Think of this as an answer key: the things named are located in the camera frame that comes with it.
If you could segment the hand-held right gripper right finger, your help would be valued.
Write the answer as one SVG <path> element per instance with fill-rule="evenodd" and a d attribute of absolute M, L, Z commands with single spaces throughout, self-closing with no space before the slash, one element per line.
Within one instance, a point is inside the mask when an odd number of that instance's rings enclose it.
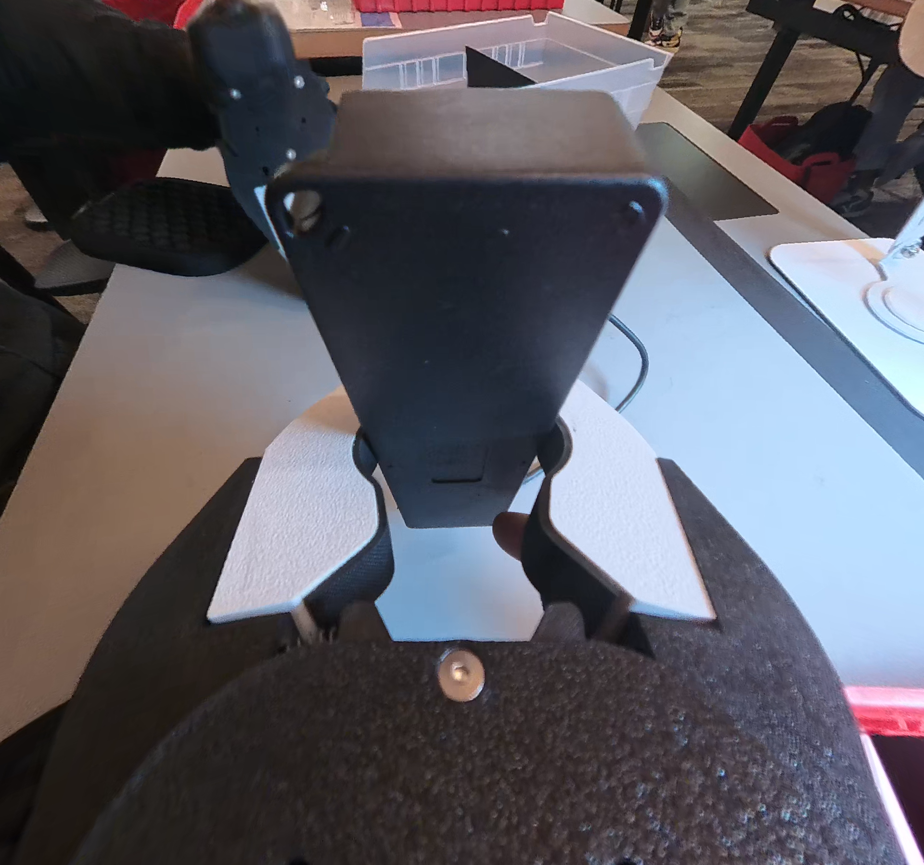
<path fill-rule="evenodd" d="M 710 625 L 717 612 L 648 442 L 576 382 L 539 448 L 544 471 L 521 565 L 547 612 L 617 642 L 641 615 Z"/>

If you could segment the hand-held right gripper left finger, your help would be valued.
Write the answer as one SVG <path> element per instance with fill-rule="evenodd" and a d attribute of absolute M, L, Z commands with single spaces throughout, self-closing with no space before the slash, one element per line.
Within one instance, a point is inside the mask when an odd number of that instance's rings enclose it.
<path fill-rule="evenodd" d="M 395 572 L 376 467 L 345 392 L 291 422 L 260 460 L 207 620 L 286 615 L 311 642 L 376 602 Z"/>

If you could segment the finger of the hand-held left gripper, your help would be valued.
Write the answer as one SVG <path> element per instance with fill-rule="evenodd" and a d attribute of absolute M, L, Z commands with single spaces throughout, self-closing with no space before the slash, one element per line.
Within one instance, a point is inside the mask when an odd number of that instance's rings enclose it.
<path fill-rule="evenodd" d="M 283 242 L 279 239 L 275 228 L 271 221 L 271 216 L 267 210 L 266 205 L 266 189 L 267 186 L 262 184 L 254 188 L 254 198 L 257 203 L 258 210 L 260 212 L 260 223 L 259 227 L 261 231 L 266 235 L 268 241 L 271 245 L 278 251 L 280 255 L 286 255 Z"/>

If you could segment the black usb hub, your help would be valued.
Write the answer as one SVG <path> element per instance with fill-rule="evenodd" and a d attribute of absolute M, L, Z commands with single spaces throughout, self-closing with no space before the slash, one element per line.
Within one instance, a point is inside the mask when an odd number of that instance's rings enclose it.
<path fill-rule="evenodd" d="M 321 158 L 265 193 L 410 528 L 512 503 L 664 215 L 604 91 L 345 94 Z"/>

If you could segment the clear plastic bin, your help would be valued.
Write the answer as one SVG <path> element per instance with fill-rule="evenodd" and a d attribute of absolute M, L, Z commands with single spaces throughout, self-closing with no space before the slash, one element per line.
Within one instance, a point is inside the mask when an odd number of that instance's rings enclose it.
<path fill-rule="evenodd" d="M 560 14 L 367 38 L 363 90 L 417 92 L 466 85 L 465 49 L 476 49 L 535 82 L 525 88 L 604 92 L 633 128 L 641 122 L 670 55 Z"/>

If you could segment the person's right hand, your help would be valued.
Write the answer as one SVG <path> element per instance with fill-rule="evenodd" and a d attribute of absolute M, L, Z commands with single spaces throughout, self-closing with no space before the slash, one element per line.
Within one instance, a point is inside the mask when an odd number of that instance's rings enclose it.
<path fill-rule="evenodd" d="M 496 544 L 517 561 L 522 559 L 528 520 L 529 514 L 508 511 L 497 515 L 491 525 Z"/>

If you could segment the black bin divider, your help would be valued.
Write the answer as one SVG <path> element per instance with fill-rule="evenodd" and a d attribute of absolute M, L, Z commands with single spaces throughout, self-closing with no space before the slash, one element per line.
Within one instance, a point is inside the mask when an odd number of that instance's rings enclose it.
<path fill-rule="evenodd" d="M 468 88 L 507 89 L 535 86 L 535 82 L 519 71 L 466 47 L 466 85 Z"/>

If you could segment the white document stand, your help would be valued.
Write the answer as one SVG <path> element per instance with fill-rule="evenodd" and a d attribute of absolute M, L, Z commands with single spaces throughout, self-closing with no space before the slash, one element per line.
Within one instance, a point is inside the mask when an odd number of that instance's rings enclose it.
<path fill-rule="evenodd" d="M 889 242 L 790 243 L 770 250 L 779 274 L 896 392 L 923 413 L 922 203 Z"/>

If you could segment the red open plastic bin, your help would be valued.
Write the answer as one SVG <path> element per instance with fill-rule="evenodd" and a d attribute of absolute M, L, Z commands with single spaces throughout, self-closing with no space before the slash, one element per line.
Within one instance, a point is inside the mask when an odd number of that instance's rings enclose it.
<path fill-rule="evenodd" d="M 846 686 L 887 819 L 908 864 L 923 862 L 923 690 Z"/>

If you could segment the red bag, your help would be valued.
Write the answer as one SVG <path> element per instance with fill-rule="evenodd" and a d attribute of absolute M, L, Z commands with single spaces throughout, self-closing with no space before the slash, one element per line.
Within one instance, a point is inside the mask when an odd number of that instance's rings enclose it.
<path fill-rule="evenodd" d="M 837 102 L 807 120 L 778 116 L 746 127 L 737 143 L 783 178 L 827 204 L 856 167 L 856 148 L 872 118 L 869 109 Z"/>

